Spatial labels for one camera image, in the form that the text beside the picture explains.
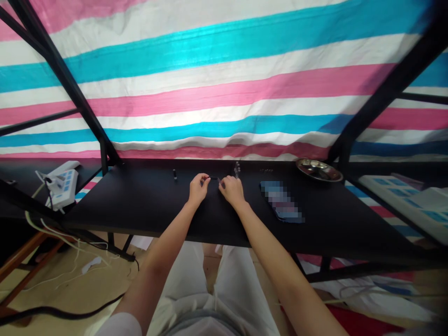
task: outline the black tabletop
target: black tabletop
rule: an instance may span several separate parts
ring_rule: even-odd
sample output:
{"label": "black tabletop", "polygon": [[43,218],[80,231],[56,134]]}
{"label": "black tabletop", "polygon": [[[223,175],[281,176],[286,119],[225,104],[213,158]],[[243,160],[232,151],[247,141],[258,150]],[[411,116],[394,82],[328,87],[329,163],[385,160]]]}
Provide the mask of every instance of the black tabletop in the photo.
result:
{"label": "black tabletop", "polygon": [[[197,173],[223,177],[231,174],[234,163],[128,160],[114,167],[65,216],[63,224],[72,229],[157,237],[187,201],[189,183]],[[410,265],[424,262],[425,251],[401,236],[342,183],[312,180],[293,162],[240,161],[240,166],[246,200],[287,250]],[[279,221],[260,192],[261,181],[283,181],[302,208],[305,223]],[[249,246],[241,222],[219,192],[217,181],[210,182],[187,239]]]}

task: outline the finger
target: finger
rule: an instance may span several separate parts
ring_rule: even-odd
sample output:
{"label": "finger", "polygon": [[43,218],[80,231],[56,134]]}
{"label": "finger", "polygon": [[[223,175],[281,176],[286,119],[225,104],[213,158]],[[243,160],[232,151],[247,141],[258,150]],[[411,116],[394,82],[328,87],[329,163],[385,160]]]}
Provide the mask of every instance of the finger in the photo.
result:
{"label": "finger", "polygon": [[210,181],[211,181],[211,178],[207,178],[207,179],[204,181],[203,187],[205,187],[205,188],[207,189],[207,186],[209,185]]}
{"label": "finger", "polygon": [[193,181],[199,182],[200,180],[202,180],[202,178],[206,179],[207,177],[209,176],[206,173],[199,173],[198,175],[195,176]]}

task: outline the stainless steel dish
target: stainless steel dish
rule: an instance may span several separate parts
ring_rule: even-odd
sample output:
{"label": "stainless steel dish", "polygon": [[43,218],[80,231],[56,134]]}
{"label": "stainless steel dish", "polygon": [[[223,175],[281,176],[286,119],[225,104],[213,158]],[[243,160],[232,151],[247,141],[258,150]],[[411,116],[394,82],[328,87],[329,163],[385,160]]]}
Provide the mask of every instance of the stainless steel dish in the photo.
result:
{"label": "stainless steel dish", "polygon": [[301,158],[295,162],[295,165],[301,172],[316,180],[339,182],[344,178],[336,168],[318,160]]}

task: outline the blue stripe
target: blue stripe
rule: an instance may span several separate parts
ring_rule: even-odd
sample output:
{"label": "blue stripe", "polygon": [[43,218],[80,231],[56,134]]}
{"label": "blue stripe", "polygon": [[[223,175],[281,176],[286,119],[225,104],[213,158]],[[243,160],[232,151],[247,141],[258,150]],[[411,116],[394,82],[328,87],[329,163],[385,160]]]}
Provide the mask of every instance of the blue stripe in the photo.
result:
{"label": "blue stripe", "polygon": [[448,140],[424,142],[414,145],[356,141],[351,151],[351,155],[413,156],[418,154],[448,155]]}
{"label": "blue stripe", "polygon": [[348,190],[350,190],[353,194],[355,194],[357,197],[359,198],[366,198],[369,197],[367,196],[364,192],[362,192],[361,190],[359,190],[357,187],[355,186],[345,186]]}
{"label": "blue stripe", "polygon": [[410,86],[448,87],[448,53],[440,54]]}
{"label": "blue stripe", "polygon": [[378,283],[378,282],[374,282],[374,283],[378,287],[380,287],[380,288],[382,288],[382,289],[384,289],[384,290],[386,290],[386,291],[388,291],[390,293],[400,294],[400,295],[412,295],[412,292],[409,289],[383,285],[382,283]]}
{"label": "blue stripe", "polygon": [[[350,0],[100,48],[65,61],[78,83],[279,55],[328,43],[419,33],[430,1]],[[0,68],[0,92],[60,85],[46,63]]]}
{"label": "blue stripe", "polygon": [[392,225],[392,227],[405,237],[422,237],[416,230],[407,225]]}
{"label": "blue stripe", "polygon": [[[319,131],[339,134],[353,116],[346,114],[328,114],[320,116],[250,116],[238,121],[203,122],[185,126],[165,128],[142,128],[119,130],[106,128],[111,141],[174,141],[199,136],[206,138],[228,138],[236,133],[266,134],[283,132],[288,134],[306,134]],[[71,144],[96,141],[90,129],[18,134],[0,137],[0,147],[18,147],[30,145]]]}
{"label": "blue stripe", "polygon": [[87,195],[87,193],[77,193],[76,195],[75,195],[75,198],[83,198],[84,196],[86,196]]}

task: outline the striped tarp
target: striped tarp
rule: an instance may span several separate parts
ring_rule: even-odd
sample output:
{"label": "striped tarp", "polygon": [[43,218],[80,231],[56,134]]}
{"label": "striped tarp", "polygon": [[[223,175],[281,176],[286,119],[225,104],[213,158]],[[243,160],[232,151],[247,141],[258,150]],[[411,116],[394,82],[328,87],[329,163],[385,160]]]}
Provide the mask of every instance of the striped tarp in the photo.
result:
{"label": "striped tarp", "polygon": [[[424,30],[431,1],[31,0],[123,158],[324,159]],[[12,13],[7,2],[1,4]],[[0,125],[73,108],[0,22]],[[448,54],[408,89],[448,94]],[[447,158],[447,107],[397,99],[354,160]],[[2,157],[99,157],[80,115],[0,138]]]}

